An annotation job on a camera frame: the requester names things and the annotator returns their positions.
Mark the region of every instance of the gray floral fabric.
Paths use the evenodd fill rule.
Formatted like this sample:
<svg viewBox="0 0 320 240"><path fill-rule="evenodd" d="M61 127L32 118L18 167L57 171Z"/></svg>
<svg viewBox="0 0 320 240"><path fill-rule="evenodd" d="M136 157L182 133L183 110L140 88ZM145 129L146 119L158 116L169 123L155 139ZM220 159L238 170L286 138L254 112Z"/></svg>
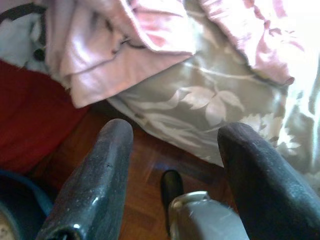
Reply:
<svg viewBox="0 0 320 240"><path fill-rule="evenodd" d="M150 134L222 166L217 133L251 125L320 195L320 78L291 86L255 75L196 0L186 2L196 55L109 98Z"/></svg>

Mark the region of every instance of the leaf print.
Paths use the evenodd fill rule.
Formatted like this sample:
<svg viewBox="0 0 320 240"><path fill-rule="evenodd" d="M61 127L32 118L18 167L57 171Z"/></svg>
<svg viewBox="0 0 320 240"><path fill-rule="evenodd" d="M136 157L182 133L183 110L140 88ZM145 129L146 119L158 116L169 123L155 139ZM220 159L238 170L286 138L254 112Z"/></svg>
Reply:
<svg viewBox="0 0 320 240"><path fill-rule="evenodd" d="M242 111L245 110L245 107L241 104L239 98L231 91L219 91L217 95L227 104L238 107Z"/></svg>
<svg viewBox="0 0 320 240"><path fill-rule="evenodd" d="M250 125L261 137L269 141L282 154L297 155L294 150L301 145L292 141L294 136L288 134L288 128L283 129L282 117L269 113L263 117L260 114L250 114L240 120Z"/></svg>
<svg viewBox="0 0 320 240"><path fill-rule="evenodd" d="M259 133L259 131L260 131L261 121L260 121L259 114L256 114L256 115L250 114L249 116L242 118L239 122L244 123L244 124L248 124L257 133Z"/></svg>
<svg viewBox="0 0 320 240"><path fill-rule="evenodd" d="M180 90L190 92L181 100L181 102L191 105L191 110L203 108L215 95L213 91L202 86L182 87Z"/></svg>
<svg viewBox="0 0 320 240"><path fill-rule="evenodd" d="M169 136L179 143L183 143L190 147L200 147L193 140L196 136L190 131L190 129L193 128L191 124L160 113L146 113L144 116L148 119L148 123L151 126L161 130L165 136Z"/></svg>
<svg viewBox="0 0 320 240"><path fill-rule="evenodd" d="M144 110L150 110L150 109L170 110L177 107L179 103L179 97L180 97L180 93L179 91L176 91L168 101L143 102L143 101L130 100L129 104Z"/></svg>
<svg viewBox="0 0 320 240"><path fill-rule="evenodd" d="M214 97L205 109L205 118L210 126L215 126L226 119L226 107L219 97Z"/></svg>

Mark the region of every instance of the pink fabric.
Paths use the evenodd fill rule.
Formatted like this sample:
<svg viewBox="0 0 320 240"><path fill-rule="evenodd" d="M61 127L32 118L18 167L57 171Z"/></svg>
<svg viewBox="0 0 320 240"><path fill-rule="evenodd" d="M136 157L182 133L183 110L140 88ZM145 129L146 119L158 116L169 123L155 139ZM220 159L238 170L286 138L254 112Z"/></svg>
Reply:
<svg viewBox="0 0 320 240"><path fill-rule="evenodd" d="M71 87L76 107L111 97L195 52L182 0L46 2L46 63Z"/></svg>
<svg viewBox="0 0 320 240"><path fill-rule="evenodd" d="M199 0L208 18L247 58L258 74L290 85L304 70L306 45L292 24L283 0Z"/></svg>

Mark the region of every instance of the white leaf pattern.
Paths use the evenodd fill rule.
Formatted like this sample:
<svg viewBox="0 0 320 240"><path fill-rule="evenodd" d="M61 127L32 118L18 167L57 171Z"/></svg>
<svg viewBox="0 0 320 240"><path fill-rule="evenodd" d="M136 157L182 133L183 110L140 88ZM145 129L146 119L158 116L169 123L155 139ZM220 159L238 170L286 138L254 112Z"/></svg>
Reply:
<svg viewBox="0 0 320 240"><path fill-rule="evenodd" d="M231 91L219 91L217 95L227 104L238 107L242 111L245 110L245 107L241 104L239 98Z"/></svg>
<svg viewBox="0 0 320 240"><path fill-rule="evenodd" d="M191 110L203 108L215 95L213 91L202 86L183 87L180 90L189 92L181 102L191 105Z"/></svg>
<svg viewBox="0 0 320 240"><path fill-rule="evenodd" d="M226 107L221 99L216 96L211 99L210 103L205 109L205 118L210 126L215 126L226 119Z"/></svg>
<svg viewBox="0 0 320 240"><path fill-rule="evenodd" d="M284 131L281 131L283 126L283 119L281 117L275 117L274 113L266 114L264 116L261 116L260 114L250 114L249 116L242 118L240 122L250 125L281 153L287 153L291 156L297 155L297 152L294 149L301 145L298 142L292 141L295 137L288 134L287 128L284 128Z"/></svg>

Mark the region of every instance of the folded blanket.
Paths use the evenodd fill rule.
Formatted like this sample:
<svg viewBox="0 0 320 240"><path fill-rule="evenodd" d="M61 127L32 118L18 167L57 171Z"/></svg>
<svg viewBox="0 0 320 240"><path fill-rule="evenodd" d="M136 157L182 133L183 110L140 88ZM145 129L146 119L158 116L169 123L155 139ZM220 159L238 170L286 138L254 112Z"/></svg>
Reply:
<svg viewBox="0 0 320 240"><path fill-rule="evenodd" d="M311 58L318 58L318 53L309 51L309 44L302 36L304 32L296 31L301 18L287 11L288 4L294 6L291 10L296 13L302 9L312 11L311 5L285 0L199 2L207 17L221 28L258 74L284 85L292 84L295 78L310 71L316 77L316 68L310 62Z"/></svg>
<svg viewBox="0 0 320 240"><path fill-rule="evenodd" d="M182 0L46 2L46 63L70 85L76 107L126 90L195 51Z"/></svg>

